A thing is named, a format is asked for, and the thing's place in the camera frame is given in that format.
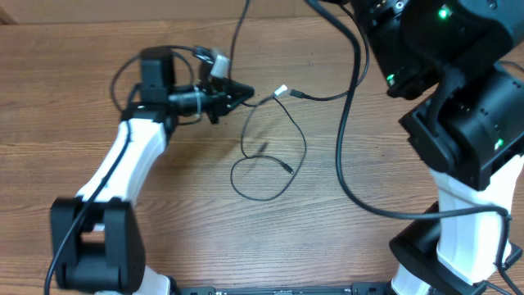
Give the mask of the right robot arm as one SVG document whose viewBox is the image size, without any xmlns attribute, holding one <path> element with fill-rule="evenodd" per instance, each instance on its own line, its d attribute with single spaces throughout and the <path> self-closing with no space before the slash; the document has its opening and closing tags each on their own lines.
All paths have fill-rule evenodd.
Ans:
<svg viewBox="0 0 524 295">
<path fill-rule="evenodd" d="M 439 220 L 391 240 L 393 294 L 479 294 L 523 254 L 508 239 L 523 168 L 523 83 L 503 57 L 523 40 L 520 1 L 354 1 L 401 118 L 438 189 Z"/>
</svg>

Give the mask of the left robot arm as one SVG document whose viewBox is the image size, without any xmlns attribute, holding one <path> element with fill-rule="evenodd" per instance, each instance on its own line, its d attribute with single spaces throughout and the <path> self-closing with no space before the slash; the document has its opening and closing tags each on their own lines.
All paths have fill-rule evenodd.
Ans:
<svg viewBox="0 0 524 295">
<path fill-rule="evenodd" d="M 207 117 L 211 123 L 254 95 L 231 77 L 233 59 L 220 50 L 195 46 L 200 63 L 186 85 L 177 85 L 174 63 L 184 47 L 143 49 L 132 57 L 140 80 L 119 107 L 118 133 L 93 177 L 72 198 L 52 204 L 53 258 L 43 288 L 96 294 L 176 294 L 174 279 L 146 263 L 133 209 L 156 159 L 179 126 Z"/>
</svg>

